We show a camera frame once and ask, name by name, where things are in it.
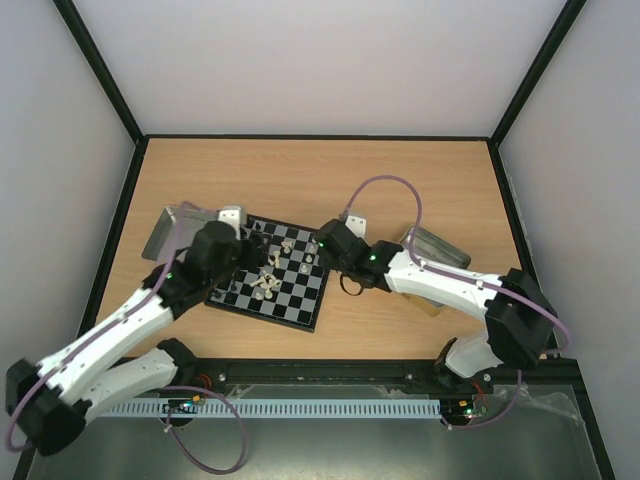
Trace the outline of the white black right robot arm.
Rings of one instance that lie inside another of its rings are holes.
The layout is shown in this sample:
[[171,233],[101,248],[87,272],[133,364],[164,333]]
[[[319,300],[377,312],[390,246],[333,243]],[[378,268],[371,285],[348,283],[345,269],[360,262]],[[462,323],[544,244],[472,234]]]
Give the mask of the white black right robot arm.
[[435,360],[434,380],[447,391],[501,365],[533,369],[546,350],[556,313],[521,270],[482,274],[419,257],[408,244],[370,245],[352,220],[332,219],[315,238],[321,265],[361,288],[426,298],[483,322],[483,331],[449,340]]

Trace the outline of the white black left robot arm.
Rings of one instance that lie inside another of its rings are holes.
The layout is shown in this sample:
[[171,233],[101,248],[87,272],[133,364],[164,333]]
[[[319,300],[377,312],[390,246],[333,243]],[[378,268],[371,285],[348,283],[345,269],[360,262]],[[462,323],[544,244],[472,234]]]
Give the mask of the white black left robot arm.
[[259,232],[224,221],[207,222],[192,243],[174,247],[118,310],[58,352],[33,363],[20,359],[6,371],[5,447],[43,456],[72,444],[112,406],[148,390],[170,386],[194,363],[169,340],[130,365],[115,363],[152,333],[205,301],[239,270],[261,266],[268,247]]

